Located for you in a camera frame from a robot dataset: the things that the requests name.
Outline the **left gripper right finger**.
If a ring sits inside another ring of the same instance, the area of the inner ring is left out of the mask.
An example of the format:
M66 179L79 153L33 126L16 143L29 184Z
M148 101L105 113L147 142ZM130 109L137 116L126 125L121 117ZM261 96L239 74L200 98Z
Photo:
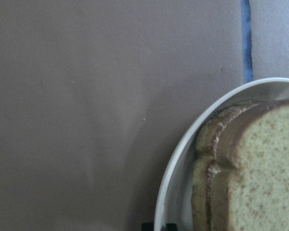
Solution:
M177 231L177 225L175 223L166 223L164 231Z

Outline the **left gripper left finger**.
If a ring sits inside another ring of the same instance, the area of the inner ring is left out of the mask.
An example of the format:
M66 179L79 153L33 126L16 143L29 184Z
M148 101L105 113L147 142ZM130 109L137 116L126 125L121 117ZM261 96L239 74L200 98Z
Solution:
M141 231L154 231L154 223L153 222L142 223Z

